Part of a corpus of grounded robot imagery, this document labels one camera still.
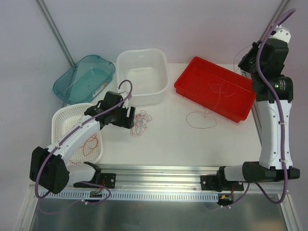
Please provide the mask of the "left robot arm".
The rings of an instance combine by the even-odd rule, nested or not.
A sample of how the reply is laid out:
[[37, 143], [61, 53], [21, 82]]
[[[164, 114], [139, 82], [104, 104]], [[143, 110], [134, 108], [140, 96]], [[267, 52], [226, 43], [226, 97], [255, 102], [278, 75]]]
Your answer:
[[32, 152], [29, 178], [35, 183], [35, 195], [39, 186], [48, 193], [58, 194], [67, 185], [74, 187], [102, 188], [101, 168], [91, 162], [67, 166], [68, 161], [79, 147], [92, 135], [111, 124], [131, 129], [135, 107], [126, 108], [121, 94], [109, 91], [103, 100], [89, 107], [80, 121], [64, 136], [46, 148], [37, 147]]

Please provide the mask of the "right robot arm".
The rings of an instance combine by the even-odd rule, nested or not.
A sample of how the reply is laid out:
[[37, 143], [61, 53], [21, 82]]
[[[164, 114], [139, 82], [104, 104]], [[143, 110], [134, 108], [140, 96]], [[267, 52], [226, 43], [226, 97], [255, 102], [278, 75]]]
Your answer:
[[227, 190], [236, 182], [261, 183], [295, 180], [300, 170], [293, 166], [289, 149], [288, 122], [293, 100], [293, 82], [281, 74], [289, 52], [288, 43], [270, 38], [254, 42], [239, 63], [251, 75], [261, 121], [261, 154], [258, 161], [222, 166], [214, 189]]

